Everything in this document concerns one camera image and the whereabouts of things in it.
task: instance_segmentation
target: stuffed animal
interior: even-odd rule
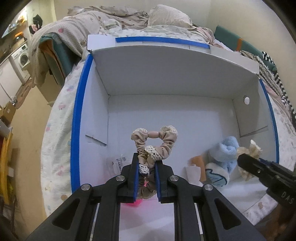
[[[238,147],[237,139],[230,136],[209,150],[209,160],[213,159],[213,162],[205,166],[205,171],[213,185],[222,187],[228,184],[229,175],[237,165]]]
[[[239,155],[241,155],[243,153],[246,153],[246,154],[250,155],[251,157],[254,157],[255,159],[259,159],[259,157],[262,153],[262,150],[259,146],[257,146],[256,142],[251,140],[249,149],[247,149],[246,147],[239,147],[237,149],[237,158],[239,157]],[[242,178],[245,181],[248,181],[254,177],[253,174],[247,172],[246,170],[242,169],[241,167],[239,167],[239,173],[241,174]]]

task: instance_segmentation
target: white tissue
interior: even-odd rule
[[[200,182],[200,167],[197,167],[195,164],[192,166],[185,167],[187,172],[188,182],[192,185],[202,187],[203,184]]]

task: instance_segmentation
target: orange sponge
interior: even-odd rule
[[[200,167],[200,181],[204,182],[207,177],[205,175],[205,164],[202,156],[195,156],[190,159],[191,164],[195,164],[197,167]]]

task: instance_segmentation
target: blue tape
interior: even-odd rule
[[[133,182],[133,201],[134,202],[137,199],[138,189],[139,189],[139,162],[137,162],[136,174]]]
[[[86,82],[91,69],[93,56],[89,54],[84,63],[78,87],[75,97],[73,121],[72,121],[72,133],[71,133],[71,152],[70,152],[70,177],[71,177],[71,189],[72,193],[80,187],[80,171],[79,171],[79,138],[80,138],[80,123],[81,112],[84,99],[84,92],[86,88]]]
[[[272,105],[271,105],[267,90],[266,90],[266,88],[265,88],[265,86],[263,84],[262,79],[259,79],[259,82],[260,82],[261,87],[263,89],[263,92],[265,94],[265,97],[266,97],[266,100],[267,100],[267,103],[268,103],[268,107],[269,107],[270,116],[271,116],[271,119],[272,119],[274,137],[275,137],[275,142],[276,142],[276,163],[279,164],[279,135],[278,135],[278,132],[277,132],[276,119],[274,117],[274,110],[272,109]]]
[[[208,44],[199,43],[190,40],[184,39],[174,39],[174,38],[165,38],[165,37],[149,37],[149,36],[135,36],[135,37],[120,37],[115,38],[117,43],[123,42],[160,42],[160,43],[171,43],[171,44],[185,44],[185,45],[193,45],[205,49],[210,49]]]
[[[158,198],[158,201],[160,202],[161,200],[160,177],[159,177],[158,167],[156,164],[155,164],[155,184],[156,184],[157,198]]]

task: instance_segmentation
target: scrunchie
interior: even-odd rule
[[[163,143],[160,146],[145,146],[147,138],[160,138]],[[156,194],[155,162],[169,157],[177,138],[178,132],[173,126],[163,126],[160,132],[139,128],[132,133],[131,139],[135,141],[139,153],[138,198],[148,199]]]

